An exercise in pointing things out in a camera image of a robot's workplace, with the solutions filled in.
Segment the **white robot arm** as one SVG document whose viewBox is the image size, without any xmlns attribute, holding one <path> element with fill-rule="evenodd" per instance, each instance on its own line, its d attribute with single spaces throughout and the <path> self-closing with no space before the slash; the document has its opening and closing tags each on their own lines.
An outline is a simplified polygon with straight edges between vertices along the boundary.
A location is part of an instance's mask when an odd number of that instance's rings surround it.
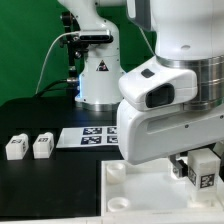
<svg viewBox="0 0 224 224">
<path fill-rule="evenodd" d="M 76 102 L 115 108 L 118 147 L 131 164 L 224 139 L 224 0 L 58 0 L 89 42 Z M 154 56 L 129 72 L 119 64 L 118 29 L 99 6 L 124 5 L 156 34 Z"/>
</svg>

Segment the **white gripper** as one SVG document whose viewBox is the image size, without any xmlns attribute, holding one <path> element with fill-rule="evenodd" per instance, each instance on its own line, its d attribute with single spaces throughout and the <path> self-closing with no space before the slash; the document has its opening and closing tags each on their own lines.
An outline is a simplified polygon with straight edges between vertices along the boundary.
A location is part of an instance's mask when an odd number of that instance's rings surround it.
<svg viewBox="0 0 224 224">
<path fill-rule="evenodd" d="M 188 166 L 175 155 L 224 140 L 224 56 L 155 56 L 119 80 L 118 143 L 125 160 L 169 157 L 177 178 Z"/>
</svg>

